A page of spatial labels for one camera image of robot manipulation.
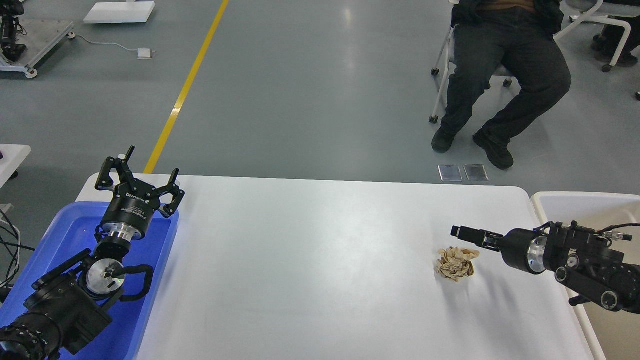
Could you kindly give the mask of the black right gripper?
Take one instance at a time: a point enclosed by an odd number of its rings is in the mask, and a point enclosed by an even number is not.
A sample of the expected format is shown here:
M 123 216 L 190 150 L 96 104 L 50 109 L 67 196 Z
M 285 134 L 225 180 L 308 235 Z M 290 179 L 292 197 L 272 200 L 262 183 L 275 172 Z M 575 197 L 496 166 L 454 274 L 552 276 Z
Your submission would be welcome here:
M 544 255 L 547 235 L 514 228 L 504 237 L 492 231 L 466 226 L 452 226 L 450 235 L 458 240 L 473 243 L 479 248 L 500 251 L 503 261 L 511 268 L 534 275 L 546 271 Z

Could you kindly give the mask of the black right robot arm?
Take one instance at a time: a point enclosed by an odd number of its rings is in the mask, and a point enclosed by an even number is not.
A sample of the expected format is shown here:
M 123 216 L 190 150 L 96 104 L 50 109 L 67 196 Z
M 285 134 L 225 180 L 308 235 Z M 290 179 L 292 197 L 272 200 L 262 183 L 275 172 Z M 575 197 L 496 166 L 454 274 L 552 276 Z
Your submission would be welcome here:
M 554 273 L 555 280 L 576 296 L 571 306 L 594 303 L 609 312 L 640 312 L 640 269 L 624 262 L 624 253 L 613 250 L 613 242 L 631 241 L 618 225 L 602 230 L 582 227 L 576 221 L 565 225 L 549 221 L 532 230 L 514 228 L 506 235 L 454 226 L 459 240 L 499 252 L 506 265 L 540 275 Z

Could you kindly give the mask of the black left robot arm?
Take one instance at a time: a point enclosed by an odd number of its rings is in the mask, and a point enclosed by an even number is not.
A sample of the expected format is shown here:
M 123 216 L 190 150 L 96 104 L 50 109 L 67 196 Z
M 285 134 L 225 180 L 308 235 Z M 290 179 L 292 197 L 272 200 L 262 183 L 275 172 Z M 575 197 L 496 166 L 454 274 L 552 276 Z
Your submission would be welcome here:
M 135 178 L 124 158 L 108 157 L 94 185 L 112 192 L 105 214 L 96 226 L 96 248 L 84 249 L 35 280 L 34 293 L 23 305 L 26 312 L 1 328 L 3 360 L 57 360 L 61 349 L 77 354 L 113 321 L 109 309 L 117 302 L 143 299 L 152 288 L 154 268 L 126 266 L 135 240 L 146 237 L 154 214 L 168 219 L 185 196 L 175 168 L 167 184 L 156 187 Z

